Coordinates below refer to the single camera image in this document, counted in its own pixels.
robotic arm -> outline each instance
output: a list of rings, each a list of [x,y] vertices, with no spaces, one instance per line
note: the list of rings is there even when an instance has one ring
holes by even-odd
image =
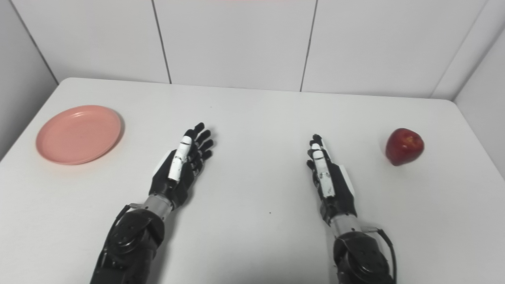
[[[212,156],[214,142],[203,123],[184,134],[154,173],[143,204],[126,205],[114,221],[90,284],[145,284],[165,236],[164,220],[187,199],[187,190]]]
[[[354,207],[354,189],[343,166],[332,163],[322,138],[314,134],[308,167],[321,198],[321,216],[335,235],[333,259],[341,284],[395,284],[396,259],[391,240],[383,230],[361,227]],[[393,276],[374,238],[377,232],[391,249]]]

plate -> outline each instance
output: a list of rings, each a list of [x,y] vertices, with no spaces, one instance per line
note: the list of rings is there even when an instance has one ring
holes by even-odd
[[[65,110],[39,131],[37,151],[49,161],[78,165],[110,150],[121,133],[121,120],[109,108],[95,105]]]

table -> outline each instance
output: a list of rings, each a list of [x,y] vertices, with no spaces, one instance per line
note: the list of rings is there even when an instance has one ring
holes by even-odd
[[[121,141],[79,166],[44,160],[39,129],[86,104],[121,115]],[[149,283],[337,283],[305,165],[313,133],[346,166],[359,218],[392,239],[399,284],[503,282],[505,182],[452,102],[78,78],[0,163],[2,282],[89,283],[117,213],[145,200],[160,158],[200,121],[214,156],[169,216]],[[394,167],[383,151],[398,127],[426,150]]]

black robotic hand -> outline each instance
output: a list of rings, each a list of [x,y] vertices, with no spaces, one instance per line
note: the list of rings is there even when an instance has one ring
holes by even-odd
[[[354,189],[343,166],[334,164],[322,138],[314,134],[310,141],[307,165],[321,198],[321,215],[335,235],[333,259],[340,284],[396,283],[396,259],[391,240],[383,230],[361,227],[354,206]],[[377,241],[367,232],[379,233],[391,248],[393,277]]]
[[[307,165],[321,198],[321,216],[330,224],[331,218],[340,214],[357,216],[354,207],[354,189],[344,167],[334,164],[325,149],[323,139],[314,134],[308,151]]]
[[[145,284],[165,236],[164,220],[187,199],[187,191],[212,156],[211,132],[200,123],[155,170],[149,197],[126,205],[116,217],[98,257],[90,284]]]
[[[188,129],[179,148],[171,151],[154,173],[149,195],[165,196],[173,209],[184,204],[187,190],[202,171],[205,160],[212,156],[209,148],[214,141],[209,139],[210,130],[202,132],[204,128],[201,122],[194,129]]]

white finger segment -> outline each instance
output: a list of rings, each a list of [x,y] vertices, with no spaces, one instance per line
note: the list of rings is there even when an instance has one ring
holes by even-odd
[[[330,171],[328,169],[328,165],[326,164],[323,151],[321,151],[321,147],[317,143],[312,144],[312,150],[315,150],[312,153],[312,157],[314,158],[314,164],[316,165],[316,172],[319,182],[321,183],[323,196],[325,198],[335,196],[335,189],[333,188],[333,182],[331,180]]]
[[[174,159],[172,160],[172,165],[170,166],[170,171],[168,172],[168,178],[179,181],[181,178],[182,165],[186,162],[189,150],[191,149],[191,143],[193,139],[189,136],[184,136],[179,148],[175,151]]]

